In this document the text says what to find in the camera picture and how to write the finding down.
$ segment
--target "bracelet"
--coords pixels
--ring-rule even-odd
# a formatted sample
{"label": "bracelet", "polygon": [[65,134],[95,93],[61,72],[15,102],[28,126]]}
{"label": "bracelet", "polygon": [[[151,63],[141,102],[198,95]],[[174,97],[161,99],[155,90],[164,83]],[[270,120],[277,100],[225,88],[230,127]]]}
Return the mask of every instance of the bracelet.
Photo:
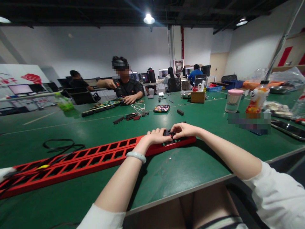
{"label": "bracelet", "polygon": [[140,153],[136,153],[136,152],[128,152],[126,154],[126,157],[131,156],[131,157],[135,157],[138,158],[140,161],[142,161],[143,164],[145,164],[146,162],[146,157]]}

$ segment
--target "green workbench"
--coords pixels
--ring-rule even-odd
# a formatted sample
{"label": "green workbench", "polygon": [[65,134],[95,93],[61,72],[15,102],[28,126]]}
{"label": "green workbench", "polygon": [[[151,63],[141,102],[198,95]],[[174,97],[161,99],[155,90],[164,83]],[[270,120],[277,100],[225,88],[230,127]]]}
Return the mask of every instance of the green workbench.
{"label": "green workbench", "polygon": [[[273,95],[268,101],[278,101],[291,108],[300,91],[289,95]],[[91,148],[141,136],[152,129],[186,121],[202,127],[251,152],[263,161],[271,162],[299,153],[304,144],[273,129],[270,135],[257,136],[228,124],[224,112],[226,92],[208,92],[204,104],[190,103],[180,93],[172,93],[158,103],[158,97],[144,97],[148,117],[138,121],[113,121],[133,112],[130,106],[116,107],[85,118],[81,113],[93,105],[75,106],[62,112],[58,107],[42,111],[0,117],[0,168],[15,166],[50,157],[42,143],[49,139],[71,138],[76,144]],[[171,105],[168,114],[152,110],[158,104]],[[242,100],[244,113],[249,97]],[[0,228],[47,229],[64,222],[80,222],[118,166],[62,183],[44,187],[0,201]],[[130,214],[173,198],[183,196],[233,175],[216,154],[201,140],[193,145],[169,150],[148,159],[139,176]]]}

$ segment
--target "power drill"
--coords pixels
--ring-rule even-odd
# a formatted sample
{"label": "power drill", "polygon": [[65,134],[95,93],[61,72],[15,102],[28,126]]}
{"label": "power drill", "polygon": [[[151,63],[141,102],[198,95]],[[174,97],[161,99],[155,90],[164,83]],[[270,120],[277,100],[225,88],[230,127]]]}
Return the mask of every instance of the power drill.
{"label": "power drill", "polygon": [[122,91],[122,88],[121,88],[121,85],[118,81],[118,79],[113,79],[113,82],[114,84],[117,86],[117,89],[116,89],[116,94],[117,94],[117,97],[120,98],[123,96],[123,91]]}

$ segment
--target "plastic bottle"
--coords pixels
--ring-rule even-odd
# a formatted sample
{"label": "plastic bottle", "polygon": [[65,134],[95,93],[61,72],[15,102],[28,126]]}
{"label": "plastic bottle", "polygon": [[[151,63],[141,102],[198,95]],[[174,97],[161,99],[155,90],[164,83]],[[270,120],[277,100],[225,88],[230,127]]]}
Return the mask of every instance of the plastic bottle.
{"label": "plastic bottle", "polygon": [[261,84],[251,92],[251,101],[246,109],[246,113],[260,113],[263,103],[270,94],[268,80],[262,80]]}
{"label": "plastic bottle", "polygon": [[63,111],[73,110],[74,106],[70,99],[61,95],[60,92],[55,93],[55,103]]}
{"label": "plastic bottle", "polygon": [[291,112],[296,118],[305,118],[305,90],[295,102],[295,105],[293,106]]}

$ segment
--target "black ceiling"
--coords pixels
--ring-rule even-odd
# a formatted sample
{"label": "black ceiling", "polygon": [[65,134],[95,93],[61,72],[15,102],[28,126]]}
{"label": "black ceiling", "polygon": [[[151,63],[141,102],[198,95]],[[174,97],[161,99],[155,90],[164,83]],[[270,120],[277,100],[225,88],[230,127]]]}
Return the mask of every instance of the black ceiling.
{"label": "black ceiling", "polygon": [[156,22],[183,27],[236,28],[236,21],[248,21],[287,0],[28,0],[0,1],[0,16],[11,24],[0,26],[147,26],[151,12]]}

